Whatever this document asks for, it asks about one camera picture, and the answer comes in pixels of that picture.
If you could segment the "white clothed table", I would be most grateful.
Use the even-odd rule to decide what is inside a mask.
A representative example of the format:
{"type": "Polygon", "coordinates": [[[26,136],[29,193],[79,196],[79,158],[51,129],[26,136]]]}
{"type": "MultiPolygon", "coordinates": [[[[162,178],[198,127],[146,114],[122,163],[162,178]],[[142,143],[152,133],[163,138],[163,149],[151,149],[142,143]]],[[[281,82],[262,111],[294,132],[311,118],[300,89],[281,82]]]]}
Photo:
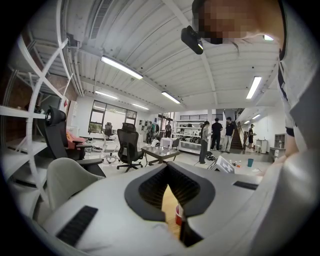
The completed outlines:
{"type": "Polygon", "coordinates": [[[171,149],[173,146],[173,138],[169,137],[162,137],[160,140],[160,146],[163,148],[171,149]]]}

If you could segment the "person's right forearm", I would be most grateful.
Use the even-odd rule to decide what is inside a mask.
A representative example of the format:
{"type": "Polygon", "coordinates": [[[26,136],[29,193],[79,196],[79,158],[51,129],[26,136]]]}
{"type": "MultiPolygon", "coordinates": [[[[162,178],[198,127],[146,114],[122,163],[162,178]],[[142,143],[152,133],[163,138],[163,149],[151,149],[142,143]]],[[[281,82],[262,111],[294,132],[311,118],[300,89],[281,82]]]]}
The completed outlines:
{"type": "Polygon", "coordinates": [[[286,151],[283,156],[281,156],[280,158],[278,158],[277,160],[275,160],[272,165],[270,165],[270,166],[267,167],[267,169],[265,169],[265,170],[263,170],[262,172],[258,173],[257,176],[263,177],[263,176],[266,174],[266,172],[267,172],[268,169],[270,169],[270,168],[273,167],[273,166],[283,164],[290,155],[291,155],[291,154],[290,154],[288,151],[286,151]]]}

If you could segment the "black framed window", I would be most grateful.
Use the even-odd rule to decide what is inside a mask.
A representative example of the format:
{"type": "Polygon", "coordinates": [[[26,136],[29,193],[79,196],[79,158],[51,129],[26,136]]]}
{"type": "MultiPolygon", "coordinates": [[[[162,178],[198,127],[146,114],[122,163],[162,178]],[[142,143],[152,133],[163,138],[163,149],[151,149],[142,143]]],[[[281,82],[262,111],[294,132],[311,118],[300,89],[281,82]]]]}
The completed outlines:
{"type": "Polygon", "coordinates": [[[105,130],[105,125],[110,125],[112,126],[112,131],[117,131],[117,129],[122,128],[123,123],[135,125],[136,119],[136,111],[94,100],[89,119],[88,132],[100,133],[105,130]]]}

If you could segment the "small black office chair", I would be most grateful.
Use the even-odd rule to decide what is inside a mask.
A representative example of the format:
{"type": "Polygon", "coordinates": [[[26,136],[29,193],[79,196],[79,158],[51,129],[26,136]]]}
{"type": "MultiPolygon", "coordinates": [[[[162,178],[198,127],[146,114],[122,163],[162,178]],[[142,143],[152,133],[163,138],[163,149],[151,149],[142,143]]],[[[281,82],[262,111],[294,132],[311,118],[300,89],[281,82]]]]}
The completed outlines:
{"type": "Polygon", "coordinates": [[[110,122],[107,122],[104,126],[104,136],[106,141],[112,141],[111,136],[114,135],[112,128],[113,126],[110,122]]]}

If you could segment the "white low cabinet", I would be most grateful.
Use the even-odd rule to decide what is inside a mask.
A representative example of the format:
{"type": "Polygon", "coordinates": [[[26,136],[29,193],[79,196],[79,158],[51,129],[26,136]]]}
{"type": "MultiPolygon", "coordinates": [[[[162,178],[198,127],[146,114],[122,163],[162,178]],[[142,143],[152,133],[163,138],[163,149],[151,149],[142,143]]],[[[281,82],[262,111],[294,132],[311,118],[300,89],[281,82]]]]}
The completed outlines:
{"type": "Polygon", "coordinates": [[[266,154],[268,141],[266,139],[256,139],[254,148],[257,153],[266,154]]]}

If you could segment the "tall black headrest chair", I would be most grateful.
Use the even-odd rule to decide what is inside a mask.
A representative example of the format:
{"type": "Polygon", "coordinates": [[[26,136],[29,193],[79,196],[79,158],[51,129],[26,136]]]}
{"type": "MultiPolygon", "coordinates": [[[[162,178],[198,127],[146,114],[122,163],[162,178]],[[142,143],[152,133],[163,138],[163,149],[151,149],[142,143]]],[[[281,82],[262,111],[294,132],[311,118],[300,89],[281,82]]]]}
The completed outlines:
{"type": "Polygon", "coordinates": [[[105,177],[106,175],[99,167],[103,162],[101,158],[85,159],[85,149],[91,149],[91,144],[78,144],[76,149],[68,149],[67,122],[65,112],[49,107],[45,114],[44,138],[54,159],[69,158],[76,161],[91,174],[105,177]]]}

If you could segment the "red cup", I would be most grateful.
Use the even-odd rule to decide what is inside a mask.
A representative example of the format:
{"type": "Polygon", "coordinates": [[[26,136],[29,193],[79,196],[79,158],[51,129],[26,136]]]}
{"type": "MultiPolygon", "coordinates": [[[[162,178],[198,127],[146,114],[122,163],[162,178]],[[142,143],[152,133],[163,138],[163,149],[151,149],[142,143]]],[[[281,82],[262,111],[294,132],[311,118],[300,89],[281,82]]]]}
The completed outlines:
{"type": "Polygon", "coordinates": [[[184,210],[182,206],[180,204],[177,204],[177,206],[175,207],[175,223],[178,226],[181,226],[183,223],[183,214],[184,210]]]}

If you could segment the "pink cloth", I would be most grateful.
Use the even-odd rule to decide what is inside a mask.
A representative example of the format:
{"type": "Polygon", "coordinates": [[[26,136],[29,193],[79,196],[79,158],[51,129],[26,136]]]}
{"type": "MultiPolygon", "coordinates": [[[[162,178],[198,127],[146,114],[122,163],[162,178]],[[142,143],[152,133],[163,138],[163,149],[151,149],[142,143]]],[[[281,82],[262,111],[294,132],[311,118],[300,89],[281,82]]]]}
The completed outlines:
{"type": "Polygon", "coordinates": [[[77,145],[83,145],[85,139],[81,137],[75,137],[68,129],[66,130],[67,148],[69,150],[79,150],[77,145]]]}

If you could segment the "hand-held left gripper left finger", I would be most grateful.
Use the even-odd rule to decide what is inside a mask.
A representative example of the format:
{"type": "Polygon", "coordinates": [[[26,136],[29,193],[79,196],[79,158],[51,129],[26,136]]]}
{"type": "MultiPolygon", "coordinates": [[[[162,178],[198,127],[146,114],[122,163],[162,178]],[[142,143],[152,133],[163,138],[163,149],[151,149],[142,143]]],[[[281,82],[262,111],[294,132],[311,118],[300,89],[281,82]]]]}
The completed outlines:
{"type": "Polygon", "coordinates": [[[166,215],[162,211],[162,204],[168,187],[167,178],[167,165],[160,164],[133,179],[124,191],[127,205],[146,221],[165,222],[166,215]]]}

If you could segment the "dark staircase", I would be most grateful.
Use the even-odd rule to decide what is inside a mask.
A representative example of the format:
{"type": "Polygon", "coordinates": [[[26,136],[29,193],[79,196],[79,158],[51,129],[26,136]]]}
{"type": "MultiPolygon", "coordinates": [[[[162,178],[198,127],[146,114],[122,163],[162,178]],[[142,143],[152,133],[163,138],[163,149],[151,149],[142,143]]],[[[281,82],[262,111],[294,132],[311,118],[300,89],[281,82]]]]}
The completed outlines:
{"type": "Polygon", "coordinates": [[[247,142],[247,132],[243,130],[241,123],[236,123],[235,121],[231,122],[234,127],[234,134],[231,141],[231,149],[234,150],[245,150],[247,142]]]}

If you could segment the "grey shell chair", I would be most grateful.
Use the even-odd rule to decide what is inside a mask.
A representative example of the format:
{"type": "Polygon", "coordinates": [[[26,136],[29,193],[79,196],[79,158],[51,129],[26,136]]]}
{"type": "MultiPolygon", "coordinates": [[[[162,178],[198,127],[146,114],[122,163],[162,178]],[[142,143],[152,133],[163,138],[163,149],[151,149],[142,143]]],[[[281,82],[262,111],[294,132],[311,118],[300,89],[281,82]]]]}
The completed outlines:
{"type": "Polygon", "coordinates": [[[53,160],[47,168],[47,195],[50,209],[56,210],[75,194],[105,177],[104,173],[96,175],[87,171],[70,158],[53,160]]]}

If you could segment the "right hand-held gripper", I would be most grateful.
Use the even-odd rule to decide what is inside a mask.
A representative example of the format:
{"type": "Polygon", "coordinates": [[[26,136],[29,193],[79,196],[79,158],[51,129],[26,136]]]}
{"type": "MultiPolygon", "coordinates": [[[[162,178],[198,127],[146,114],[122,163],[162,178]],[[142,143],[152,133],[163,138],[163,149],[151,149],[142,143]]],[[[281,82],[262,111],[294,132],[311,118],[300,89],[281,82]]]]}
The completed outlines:
{"type": "Polygon", "coordinates": [[[221,155],[216,158],[212,164],[207,167],[208,170],[223,172],[227,174],[235,174],[234,166],[229,163],[225,158],[221,155]]]}

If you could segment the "white office chair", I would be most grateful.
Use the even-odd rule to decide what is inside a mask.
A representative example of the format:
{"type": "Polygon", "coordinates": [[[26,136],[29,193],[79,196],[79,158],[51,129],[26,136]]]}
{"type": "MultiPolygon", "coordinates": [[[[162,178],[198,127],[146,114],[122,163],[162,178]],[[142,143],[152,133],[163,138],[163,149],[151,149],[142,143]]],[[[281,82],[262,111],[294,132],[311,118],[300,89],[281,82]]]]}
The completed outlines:
{"type": "Polygon", "coordinates": [[[115,139],[113,138],[114,134],[112,132],[110,134],[101,132],[101,134],[103,135],[103,145],[100,157],[109,165],[116,161],[119,162],[120,159],[118,157],[118,145],[115,144],[115,139]]]}

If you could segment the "white shelving unit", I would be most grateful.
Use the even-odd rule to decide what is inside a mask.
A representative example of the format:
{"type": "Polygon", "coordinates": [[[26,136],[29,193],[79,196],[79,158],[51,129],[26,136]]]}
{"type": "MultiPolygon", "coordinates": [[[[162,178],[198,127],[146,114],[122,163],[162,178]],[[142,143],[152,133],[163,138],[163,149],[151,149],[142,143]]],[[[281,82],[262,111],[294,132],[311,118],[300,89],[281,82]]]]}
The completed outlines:
{"type": "Polygon", "coordinates": [[[205,120],[183,119],[175,120],[172,128],[172,138],[179,139],[178,150],[199,155],[201,151],[201,131],[205,120]]]}

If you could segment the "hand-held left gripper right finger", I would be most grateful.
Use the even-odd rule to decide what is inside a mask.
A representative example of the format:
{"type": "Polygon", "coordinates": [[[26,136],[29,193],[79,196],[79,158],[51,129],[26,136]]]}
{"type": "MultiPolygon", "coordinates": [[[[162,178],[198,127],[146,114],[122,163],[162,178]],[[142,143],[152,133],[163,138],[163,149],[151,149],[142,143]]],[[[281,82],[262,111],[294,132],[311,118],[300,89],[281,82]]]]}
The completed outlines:
{"type": "Polygon", "coordinates": [[[203,214],[213,202],[216,189],[208,179],[173,161],[166,164],[166,176],[185,217],[203,214]]]}

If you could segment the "glass top coffee table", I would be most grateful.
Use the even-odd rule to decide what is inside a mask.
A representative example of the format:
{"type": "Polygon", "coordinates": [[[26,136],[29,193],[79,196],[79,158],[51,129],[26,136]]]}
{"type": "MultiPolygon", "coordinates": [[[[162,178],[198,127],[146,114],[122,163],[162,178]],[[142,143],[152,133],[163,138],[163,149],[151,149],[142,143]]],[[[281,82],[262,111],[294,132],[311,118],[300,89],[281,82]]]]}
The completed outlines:
{"type": "Polygon", "coordinates": [[[144,153],[146,165],[153,166],[155,164],[163,164],[168,161],[168,159],[173,158],[173,161],[180,154],[177,149],[169,149],[166,147],[143,147],[141,151],[144,153]],[[147,156],[151,156],[154,160],[149,161],[147,156]]]}

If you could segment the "person's grey shirt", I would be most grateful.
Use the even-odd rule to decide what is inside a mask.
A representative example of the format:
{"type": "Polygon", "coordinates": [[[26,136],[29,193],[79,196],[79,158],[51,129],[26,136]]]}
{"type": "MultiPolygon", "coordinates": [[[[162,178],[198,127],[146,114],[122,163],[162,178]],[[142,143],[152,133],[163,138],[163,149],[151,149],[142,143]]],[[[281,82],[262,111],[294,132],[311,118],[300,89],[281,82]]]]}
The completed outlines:
{"type": "Polygon", "coordinates": [[[317,132],[315,127],[309,127],[308,119],[317,113],[315,105],[320,98],[320,48],[287,0],[278,0],[278,3],[284,29],[278,89],[285,112],[285,128],[291,137],[307,138],[317,132]]]}

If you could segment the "black mesh office chair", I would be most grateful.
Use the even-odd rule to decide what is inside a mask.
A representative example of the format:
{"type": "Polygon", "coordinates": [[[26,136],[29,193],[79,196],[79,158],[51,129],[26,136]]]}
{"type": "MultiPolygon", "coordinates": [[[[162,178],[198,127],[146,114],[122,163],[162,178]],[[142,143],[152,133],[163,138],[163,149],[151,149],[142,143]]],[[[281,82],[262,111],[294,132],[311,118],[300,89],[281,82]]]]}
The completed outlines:
{"type": "Polygon", "coordinates": [[[118,157],[124,164],[117,165],[116,169],[126,168],[125,173],[127,173],[130,169],[142,168],[141,160],[144,153],[138,151],[139,133],[136,132],[136,127],[132,123],[124,122],[122,128],[117,130],[117,136],[120,145],[118,157]]]}

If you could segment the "white metal shelf rack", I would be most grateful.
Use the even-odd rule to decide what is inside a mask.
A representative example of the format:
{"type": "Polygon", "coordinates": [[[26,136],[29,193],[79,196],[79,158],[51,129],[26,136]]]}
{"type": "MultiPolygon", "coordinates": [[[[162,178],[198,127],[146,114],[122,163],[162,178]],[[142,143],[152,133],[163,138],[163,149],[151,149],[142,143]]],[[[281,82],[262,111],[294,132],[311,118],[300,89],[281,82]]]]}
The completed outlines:
{"type": "Polygon", "coordinates": [[[2,172],[5,181],[13,193],[20,212],[33,218],[39,200],[48,203],[45,192],[47,182],[48,160],[42,160],[39,153],[48,146],[45,136],[40,129],[44,123],[46,113],[40,105],[47,98],[57,97],[59,110],[63,110],[63,102],[66,101],[66,91],[72,79],[64,57],[64,48],[68,44],[67,39],[62,39],[61,33],[56,35],[56,41],[33,38],[29,45],[25,44],[20,35],[14,45],[8,59],[8,67],[12,76],[8,82],[9,89],[5,96],[12,92],[15,78],[20,79],[32,90],[30,101],[25,105],[11,107],[8,103],[0,105],[0,124],[5,125],[8,118],[18,118],[25,124],[25,136],[5,142],[1,151],[2,172]],[[53,69],[54,63],[62,65],[62,73],[67,77],[67,83],[60,89],[54,87],[49,81],[48,74],[53,69]]]}

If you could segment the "grey open cabinet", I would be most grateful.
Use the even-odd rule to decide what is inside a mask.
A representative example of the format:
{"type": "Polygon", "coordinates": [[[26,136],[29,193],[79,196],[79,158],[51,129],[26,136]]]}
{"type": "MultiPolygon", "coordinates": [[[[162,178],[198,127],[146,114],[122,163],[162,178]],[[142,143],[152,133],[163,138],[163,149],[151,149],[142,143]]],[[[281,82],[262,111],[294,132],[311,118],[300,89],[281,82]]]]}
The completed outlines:
{"type": "Polygon", "coordinates": [[[274,146],[269,148],[269,160],[273,163],[278,160],[280,157],[285,155],[286,152],[286,142],[287,135],[275,134],[274,135],[274,146]]]}

